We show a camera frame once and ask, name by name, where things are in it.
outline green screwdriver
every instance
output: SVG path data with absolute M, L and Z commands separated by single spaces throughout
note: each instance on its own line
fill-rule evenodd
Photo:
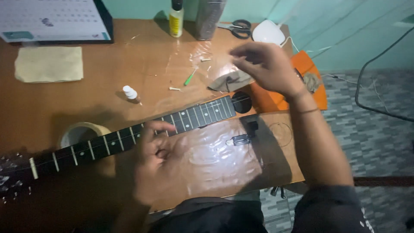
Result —
M 194 68 L 194 71 L 193 71 L 193 73 L 187 78 L 187 80 L 185 81 L 185 83 L 184 83 L 184 86 L 187 86 L 188 85 L 188 83 L 190 82 L 190 80 L 191 80 L 191 78 L 193 77 L 193 75 L 194 75 L 194 73 L 195 73 L 195 71 L 197 70 L 198 68 Z

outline guitar neck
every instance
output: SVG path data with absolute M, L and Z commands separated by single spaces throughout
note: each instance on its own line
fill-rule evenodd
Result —
M 225 96 L 154 120 L 173 124 L 176 130 L 166 134 L 167 136 L 174 136 L 234 116 L 236 116 L 236 111 L 231 98 Z M 137 124 L 62 148 L 53 153 L 31 158 L 32 177 L 36 180 L 71 167 L 88 164 L 94 160 L 130 150 L 140 138 L 143 127 L 143 123 Z

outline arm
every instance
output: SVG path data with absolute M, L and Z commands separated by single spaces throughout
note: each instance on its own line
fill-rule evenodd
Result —
M 160 133 L 155 136 L 156 130 L 174 131 L 175 127 L 165 121 L 145 123 L 137 148 L 138 163 L 135 169 L 133 199 L 118 216 L 112 232 L 142 232 L 152 203 L 168 186 L 169 174 L 165 166 L 171 147 L 166 134 Z
M 354 185 L 347 158 L 289 58 L 274 44 L 247 43 L 230 52 L 233 63 L 290 104 L 296 157 L 307 184 Z

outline sleeve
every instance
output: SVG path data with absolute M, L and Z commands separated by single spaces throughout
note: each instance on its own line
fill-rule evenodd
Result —
M 319 186 L 310 189 L 295 208 L 292 232 L 362 232 L 373 229 L 351 186 Z

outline tiled floor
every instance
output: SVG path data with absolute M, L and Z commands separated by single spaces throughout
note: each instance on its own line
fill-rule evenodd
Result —
M 358 74 L 336 74 L 356 82 Z M 374 86 L 391 113 L 414 118 L 414 71 L 367 72 L 359 101 L 385 110 Z M 354 176 L 414 175 L 414 123 L 364 110 L 355 104 L 356 84 L 323 78 L 328 110 L 323 115 L 338 138 Z M 357 187 L 365 215 L 375 232 L 406 232 L 405 221 L 414 216 L 414 187 Z M 270 232 L 290 232 L 294 208 L 301 195 L 286 191 L 287 199 L 260 191 L 265 226 Z

